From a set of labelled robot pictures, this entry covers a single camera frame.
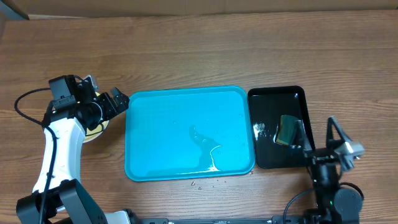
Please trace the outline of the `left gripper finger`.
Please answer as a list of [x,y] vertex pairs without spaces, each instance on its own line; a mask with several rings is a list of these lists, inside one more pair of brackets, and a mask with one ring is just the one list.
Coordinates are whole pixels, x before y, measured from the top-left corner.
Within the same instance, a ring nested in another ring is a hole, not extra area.
[[85,82],[88,82],[93,87],[94,91],[98,91],[99,90],[97,80],[96,80],[96,78],[94,76],[87,75],[83,80]]
[[111,90],[113,96],[114,108],[118,114],[126,111],[129,108],[129,97],[122,93],[118,88],[114,87]]

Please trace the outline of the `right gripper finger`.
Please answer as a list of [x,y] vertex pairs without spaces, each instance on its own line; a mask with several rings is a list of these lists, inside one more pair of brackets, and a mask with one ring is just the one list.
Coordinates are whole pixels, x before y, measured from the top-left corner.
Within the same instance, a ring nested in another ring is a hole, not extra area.
[[338,121],[334,116],[328,118],[326,131],[326,148],[336,149],[345,142],[350,142],[352,139],[344,132]]
[[300,149],[304,154],[312,152],[313,149],[310,144],[310,141],[308,140],[308,136],[305,132],[303,121],[297,120],[295,122],[295,127],[296,127],[296,137],[294,140],[295,147],[297,149]]

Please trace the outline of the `green and yellow sponge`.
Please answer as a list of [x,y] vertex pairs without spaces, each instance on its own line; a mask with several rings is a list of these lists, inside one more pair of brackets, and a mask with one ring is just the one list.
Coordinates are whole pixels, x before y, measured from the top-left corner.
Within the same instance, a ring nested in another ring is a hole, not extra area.
[[296,124],[298,120],[299,119],[295,116],[287,114],[280,116],[277,138],[275,140],[276,143],[284,146],[293,144],[297,132]]

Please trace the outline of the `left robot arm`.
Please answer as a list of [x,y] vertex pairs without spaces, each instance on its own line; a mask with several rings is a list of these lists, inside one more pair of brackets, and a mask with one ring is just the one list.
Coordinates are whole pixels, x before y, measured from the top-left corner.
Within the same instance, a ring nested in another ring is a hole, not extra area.
[[87,132],[126,111],[129,98],[117,88],[96,94],[91,76],[64,75],[49,80],[49,102],[39,122],[45,134],[45,152],[32,194],[17,201],[21,223],[50,223],[66,211],[62,223],[135,223],[124,209],[104,213],[80,182],[81,150]]

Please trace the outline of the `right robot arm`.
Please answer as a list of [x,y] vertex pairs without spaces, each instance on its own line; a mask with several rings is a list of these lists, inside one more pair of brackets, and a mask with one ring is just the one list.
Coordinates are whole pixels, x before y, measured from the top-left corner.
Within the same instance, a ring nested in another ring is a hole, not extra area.
[[302,150],[312,188],[288,203],[283,221],[295,200],[313,193],[317,207],[304,211],[299,223],[359,223],[364,194],[357,185],[340,180],[345,172],[354,169],[354,162],[365,152],[364,146],[352,140],[333,116],[328,118],[326,146],[321,149],[312,149],[301,121],[297,121],[296,127],[297,145]]

